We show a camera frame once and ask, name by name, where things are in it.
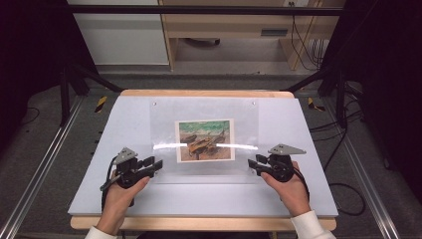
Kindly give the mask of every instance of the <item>floor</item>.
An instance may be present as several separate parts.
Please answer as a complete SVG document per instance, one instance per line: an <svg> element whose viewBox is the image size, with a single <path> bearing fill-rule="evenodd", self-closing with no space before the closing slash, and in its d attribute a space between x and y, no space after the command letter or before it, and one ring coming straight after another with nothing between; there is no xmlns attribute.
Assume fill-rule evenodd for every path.
<svg viewBox="0 0 422 239"><path fill-rule="evenodd" d="M124 88L133 89L239 89L280 90L296 83L313 71L300 66L292 72L281 53L277 40L222 40L215 46L207 42L181 41L174 71L165 68L101 68L108 80ZM305 66L313 64L304 59ZM341 138L341 128L336 126L313 129L330 122L333 96L320 98L316 94L319 82L312 83L296 93L312 132L322 165L334 152ZM10 146L0 160L0 224L6 225L18 204L25 204L25 216L16 220L15 238L84 238L86 231L70 227L67 213L73 196L85 175L90 160L101 139L107 116L118 94L89 81L92 88L86 97L71 94L73 104L81 104L70 125L66 138L59 140L54 155L46 155L61 120L60 92L58 87L36 94L28 103L27 115L16 132ZM107 96L103 110L95 113L99 98ZM315 108L309 107L309 97ZM367 128L358 103L346 96L347 114L350 115L345 140L335 153L325 174L329 183L351 186L331 187L339 205L337 238L422 238L422 206L412 195L400 173L384 168L382 154ZM373 184L370 190L379 196L387 219L393 223L393 232L386 235L382 223L377 221L379 212L373 202L362 201L356 190L364 194L364 185L356 174L352 157L358 161ZM38 175L38 166L47 167L41 186L29 187ZM24 198L32 190L32 198ZM279 233L279 238L295 238L295 234Z"/></svg>

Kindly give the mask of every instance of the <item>gray carpet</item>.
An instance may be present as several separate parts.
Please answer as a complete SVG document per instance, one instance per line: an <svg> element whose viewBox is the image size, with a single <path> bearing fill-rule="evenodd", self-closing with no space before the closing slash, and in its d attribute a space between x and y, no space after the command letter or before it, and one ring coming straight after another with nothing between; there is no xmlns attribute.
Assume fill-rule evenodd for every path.
<svg viewBox="0 0 422 239"><path fill-rule="evenodd" d="M290 86L303 76L285 81L272 76L220 76L177 79L177 77L159 78L157 76L107 76L112 82L124 88L132 89L260 89L277 90ZM82 109L64 142L56 161L52 165L45 182L30 208L19 233L54 233L83 235L86 231L70 227L70 215L67 211L78 190L83 176L90 164L92 153L96 150L101 131L106 125L107 116L118 94L112 93L96 84L85 97ZM101 96L108 96L100 113L95 113ZM308 108L308 98L299 97L309 127L331 122L328 112ZM317 106L323 102L314 98ZM29 107L40 110L40 115L33 121L22 125L13 142L3 153L0 160L0 222L5 223L12 213L20 196L37 169L60 123L61 109L58 88L52 88L34 96ZM357 104L349 106L349 112L358 111ZM33 110L28 110L24 119L34 117ZM314 139L324 139L336 135L330 129L313 133ZM360 159L364 162L401 238L422 238L422 207L411 194L400 173L384 169L381 154L364 122L359 119L349 124L348 136ZM338 143L339 136L316 141L316 150L322 164L325 164ZM341 182L357 190L359 186L350 168L346 154L341 147L329 165L326 176L328 182ZM356 212L361 202L356 194L343 187L334 187L332 193L336 202L345 211ZM333 233L338 238L383 238L370 208L360 216L339 213L336 218L337 228ZM293 233L280 233L281 238L295 238ZM18 238L28 238L28 234L18 234Z"/></svg>

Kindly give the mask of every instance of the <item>aluminum rail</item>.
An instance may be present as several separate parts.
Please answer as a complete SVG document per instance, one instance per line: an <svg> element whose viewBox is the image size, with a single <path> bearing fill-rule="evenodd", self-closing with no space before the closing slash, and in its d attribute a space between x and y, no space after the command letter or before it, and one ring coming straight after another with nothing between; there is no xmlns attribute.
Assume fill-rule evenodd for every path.
<svg viewBox="0 0 422 239"><path fill-rule="evenodd" d="M65 141L70 128L72 127L75 118L78 115L78 112L81 108L84 97L77 97L72 109L71 115L67 123L60 127L56 136L54 137L52 143L49 146L46 154L44 155L40 165L37 168L37 171L34 173L31 181L28 183L25 192L21 196L18 204L13 210L12 214L9 216L9 219L2 227L0 231L1 239L14 238L16 233L19 230L26 214L28 213L32 203L34 202L35 197L38 194L38 191L41 188L41 185L44 182L53 162L56 159L57 154L59 153L60 148L62 147L63 142Z"/></svg>
<svg viewBox="0 0 422 239"><path fill-rule="evenodd" d="M322 98L324 105L327 108L327 111L333 120L336 120L334 113L334 106L332 101L328 101L325 98ZM372 180L370 179L368 173L365 170L362 162L359 159L356 151L354 150L353 144L351 143L349 137L346 135L344 138L344 151L347 155L347 158L350 162L350 166L353 169L353 172L356 176L357 182L362 189L363 196L366 199L366 203L372 211L373 217L375 218L376 223L378 224L379 230L382 233L382 236L385 239L398 239L400 238L397 229L393 221L391 220L390 215L388 214L387 209L384 206L384 203L381 200L378 192Z"/></svg>
<svg viewBox="0 0 422 239"><path fill-rule="evenodd" d="M342 8L253 6L47 5L45 9L91 14L352 16L355 14L363 13L363 11L344 10Z"/></svg>

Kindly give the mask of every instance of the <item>white sleeve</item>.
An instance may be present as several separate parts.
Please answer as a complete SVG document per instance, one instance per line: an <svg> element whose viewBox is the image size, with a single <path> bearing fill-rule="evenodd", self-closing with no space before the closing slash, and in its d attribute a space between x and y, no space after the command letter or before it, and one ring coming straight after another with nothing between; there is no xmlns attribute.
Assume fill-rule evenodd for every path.
<svg viewBox="0 0 422 239"><path fill-rule="evenodd" d="M293 217L293 225L296 228L299 239L332 239L334 235L328 230L322 228L317 220L317 215L314 211L310 211Z"/></svg>
<svg viewBox="0 0 422 239"><path fill-rule="evenodd" d="M85 237L85 239L116 239L116 238L117 238L116 236L110 236L106 233L103 233L102 231L100 231L94 226L91 227L90 231Z"/></svg>

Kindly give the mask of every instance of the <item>printed image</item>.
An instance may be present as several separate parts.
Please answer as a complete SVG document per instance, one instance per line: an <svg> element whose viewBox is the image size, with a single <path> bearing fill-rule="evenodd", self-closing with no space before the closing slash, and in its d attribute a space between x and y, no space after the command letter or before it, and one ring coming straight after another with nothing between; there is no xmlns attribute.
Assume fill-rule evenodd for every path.
<svg viewBox="0 0 422 239"><path fill-rule="evenodd" d="M234 149L217 143L234 143L232 119L178 121L176 137L187 147L177 150L178 162L234 160Z"/></svg>

